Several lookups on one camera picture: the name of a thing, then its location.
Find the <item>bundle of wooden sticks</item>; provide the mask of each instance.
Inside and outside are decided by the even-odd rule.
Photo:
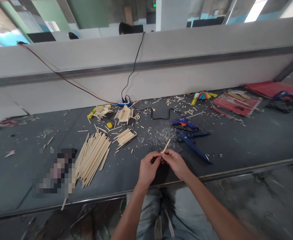
[[[110,151],[110,144],[110,138],[104,133],[96,132],[94,135],[87,135],[75,162],[76,179],[82,180],[82,187],[91,183],[101,162],[100,171],[103,169]]]

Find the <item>person's left hand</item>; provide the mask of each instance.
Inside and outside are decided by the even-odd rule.
[[[139,175],[139,180],[137,182],[138,184],[147,188],[150,186],[150,184],[155,178],[156,170],[158,166],[160,165],[160,158],[161,158],[160,156],[161,156],[161,153],[150,152],[141,160],[140,175]],[[151,161],[154,157],[157,157],[157,158],[152,164]]]

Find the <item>yellow glue stick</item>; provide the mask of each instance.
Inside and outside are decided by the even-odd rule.
[[[192,101],[192,105],[195,105],[196,104],[196,101],[197,101],[197,98],[199,97],[199,93],[196,93],[195,95],[194,95],[194,98],[193,98],[193,101]]]

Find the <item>forearm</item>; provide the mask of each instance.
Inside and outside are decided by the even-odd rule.
[[[135,239],[137,226],[139,224],[140,215],[144,197],[147,193],[148,186],[137,183],[130,201],[126,206],[124,213],[115,228],[111,240],[117,239]]]
[[[190,174],[185,183],[191,189],[221,240],[256,239],[203,185]]]

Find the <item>metal rail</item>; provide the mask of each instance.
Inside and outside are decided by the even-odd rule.
[[[240,59],[246,59],[246,58],[266,57],[266,56],[274,56],[274,55],[282,55],[282,54],[290,54],[290,53],[293,53],[293,46],[284,46],[284,47],[277,47],[277,48],[258,49],[258,50],[241,51],[241,52],[230,52],[230,53],[222,53],[222,54],[211,54],[211,55],[202,55],[202,56],[185,57],[185,58],[174,58],[174,59],[156,60],[156,61],[148,61],[148,62],[137,62],[135,69],[147,70],[147,69],[154,69],[154,68],[240,60]],[[65,78],[95,76],[100,74],[132,71],[133,65],[134,63],[119,64],[119,65],[112,65],[112,66],[59,71],[58,73],[61,74]],[[12,77],[0,78],[0,86],[32,83],[32,82],[45,82],[45,81],[52,81],[52,80],[58,80],[58,79],[60,78],[55,73],[12,76]]]
[[[287,160],[282,160],[282,161],[277,161],[277,162],[272,162],[272,163],[256,165],[256,166],[252,166],[252,167],[240,168],[240,169],[235,169],[235,170],[231,170],[231,171],[200,176],[198,178],[202,182],[209,182],[209,181],[220,180],[220,179],[229,178],[229,177],[243,176],[243,175],[248,175],[248,174],[253,174],[253,173],[260,173],[260,172],[275,170],[275,169],[278,169],[283,166],[292,166],[292,165],[293,165],[293,158],[287,159]],[[170,184],[180,183],[180,182],[182,182],[182,181],[175,181],[175,182],[154,185],[151,188],[166,187]],[[94,197],[94,198],[76,200],[76,201],[73,201],[70,203],[66,203],[65,207],[123,198],[126,196],[127,193],[130,193],[130,192],[132,192],[132,190],[125,191],[125,192],[119,192],[119,193],[115,193],[115,194],[99,196],[99,197]],[[61,207],[62,207],[62,204],[55,205],[55,206],[49,206],[49,207],[40,207],[40,208],[30,209],[30,210],[22,210],[22,211],[17,209],[16,211],[1,213],[0,219],[12,218],[12,217],[28,215],[28,214],[35,214],[35,213],[44,212],[44,211],[52,211],[52,210],[61,209]]]

